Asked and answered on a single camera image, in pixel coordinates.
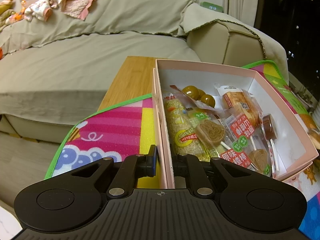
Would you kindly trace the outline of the hawthorn lollipop packet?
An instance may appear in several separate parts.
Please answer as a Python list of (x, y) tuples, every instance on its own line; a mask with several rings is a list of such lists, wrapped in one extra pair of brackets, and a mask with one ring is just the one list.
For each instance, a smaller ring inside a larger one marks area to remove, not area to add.
[(199, 140), (226, 161), (271, 176), (268, 151), (245, 114), (202, 120), (195, 128)]

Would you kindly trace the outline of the pink baby clothes pile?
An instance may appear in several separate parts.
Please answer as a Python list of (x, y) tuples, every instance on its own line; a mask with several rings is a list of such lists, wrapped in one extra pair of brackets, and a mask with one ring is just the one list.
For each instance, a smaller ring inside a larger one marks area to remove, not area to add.
[(38, 0), (25, 9), (24, 19), (30, 22), (36, 18), (46, 22), (53, 9), (60, 9), (63, 14), (84, 21), (94, 1), (96, 0)]

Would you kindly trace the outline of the packaged bread bun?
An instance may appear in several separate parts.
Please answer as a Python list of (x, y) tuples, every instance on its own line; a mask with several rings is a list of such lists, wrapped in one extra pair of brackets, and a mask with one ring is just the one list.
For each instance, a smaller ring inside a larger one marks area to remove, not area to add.
[(260, 125), (261, 108), (248, 91), (233, 86), (217, 88), (223, 109), (234, 109), (236, 113), (244, 113), (252, 126)]

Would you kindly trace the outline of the green digital clock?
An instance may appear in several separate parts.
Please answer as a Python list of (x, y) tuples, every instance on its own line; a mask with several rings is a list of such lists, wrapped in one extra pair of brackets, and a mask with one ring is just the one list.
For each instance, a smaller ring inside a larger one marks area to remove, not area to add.
[(209, 10), (223, 12), (223, 7), (217, 4), (209, 3), (209, 2), (201, 2), (200, 6), (207, 8)]

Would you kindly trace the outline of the pink cardboard box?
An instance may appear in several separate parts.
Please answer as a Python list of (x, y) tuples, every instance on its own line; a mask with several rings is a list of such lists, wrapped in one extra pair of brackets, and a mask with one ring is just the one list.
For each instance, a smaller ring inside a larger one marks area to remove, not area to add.
[(163, 187), (175, 187), (178, 154), (219, 157), (280, 181), (318, 157), (297, 114), (254, 70), (160, 59), (152, 99)]

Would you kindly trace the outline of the brown candy balls packet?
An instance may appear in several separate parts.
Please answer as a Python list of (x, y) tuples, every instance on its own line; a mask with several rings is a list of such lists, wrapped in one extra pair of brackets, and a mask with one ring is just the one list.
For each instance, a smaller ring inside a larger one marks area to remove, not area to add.
[(170, 85), (170, 88), (178, 91), (183, 100), (191, 104), (193, 108), (198, 108), (217, 116), (225, 115), (223, 109), (216, 108), (216, 100), (212, 95), (206, 94), (203, 90), (193, 85), (186, 86), (183, 89), (178, 88), (176, 85)]

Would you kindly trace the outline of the brown chocolate lollipop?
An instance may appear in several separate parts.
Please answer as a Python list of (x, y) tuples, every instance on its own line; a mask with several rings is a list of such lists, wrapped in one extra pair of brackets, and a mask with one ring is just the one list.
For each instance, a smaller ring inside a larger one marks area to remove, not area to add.
[(278, 152), (274, 142), (277, 139), (277, 130), (276, 130), (276, 124), (274, 122), (273, 116), (271, 114), (267, 114), (263, 116), (262, 125), (263, 125), (265, 138), (271, 144), (274, 169), (275, 169), (275, 174), (277, 175), (280, 171), (280, 168), (279, 168)]

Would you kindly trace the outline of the colourful cartoon play mat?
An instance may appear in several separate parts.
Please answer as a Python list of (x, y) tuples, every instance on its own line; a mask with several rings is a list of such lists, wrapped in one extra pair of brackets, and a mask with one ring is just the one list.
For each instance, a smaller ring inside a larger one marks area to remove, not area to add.
[[(244, 67), (258, 72), (283, 97), (302, 122), (305, 131), (314, 127), (311, 116), (292, 94), (278, 66), (271, 60), (258, 61)], [(156, 144), (156, 122), (151, 94), (118, 103), (100, 110), (74, 126), (58, 148), (46, 174), (60, 175), (103, 157), (116, 162), (129, 155), (145, 153)], [(142, 179), (140, 186), (161, 186), (161, 166), (153, 179)], [(319, 239), (319, 159), (299, 174), (284, 181), (302, 191), (307, 198), (307, 212), (300, 230), (310, 239)]]

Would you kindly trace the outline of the wooden bamboo table top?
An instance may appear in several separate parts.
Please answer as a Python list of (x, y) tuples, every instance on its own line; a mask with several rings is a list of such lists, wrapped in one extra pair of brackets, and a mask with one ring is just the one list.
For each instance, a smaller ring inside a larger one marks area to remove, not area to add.
[(107, 90), (99, 110), (152, 92), (154, 57), (128, 56)]

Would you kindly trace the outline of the yellow rice cracker packet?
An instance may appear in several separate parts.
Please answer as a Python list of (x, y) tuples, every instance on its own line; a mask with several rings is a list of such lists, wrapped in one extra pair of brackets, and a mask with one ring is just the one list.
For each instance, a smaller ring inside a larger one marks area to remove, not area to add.
[(209, 156), (202, 147), (189, 119), (187, 110), (177, 94), (163, 94), (165, 117), (169, 140), (176, 155), (191, 154), (200, 161), (208, 161)]

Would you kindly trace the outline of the yellow plush toys pile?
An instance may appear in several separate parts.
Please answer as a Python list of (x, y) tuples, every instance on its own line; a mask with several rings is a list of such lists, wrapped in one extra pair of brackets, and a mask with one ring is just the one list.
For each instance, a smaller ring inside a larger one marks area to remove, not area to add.
[(14, 4), (14, 0), (1, 1), (1, 27), (6, 27), (24, 19), (25, 9), (23, 8), (20, 12), (16, 12), (12, 9)]

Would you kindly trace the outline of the beige covered sofa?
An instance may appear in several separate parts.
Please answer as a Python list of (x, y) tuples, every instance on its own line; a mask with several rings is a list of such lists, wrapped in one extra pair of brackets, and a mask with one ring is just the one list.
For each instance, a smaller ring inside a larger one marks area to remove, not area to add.
[(79, 20), (54, 9), (47, 21), (1, 30), (1, 131), (61, 142), (94, 113), (128, 56), (242, 67), (285, 49), (265, 33), (190, 0), (96, 0)]

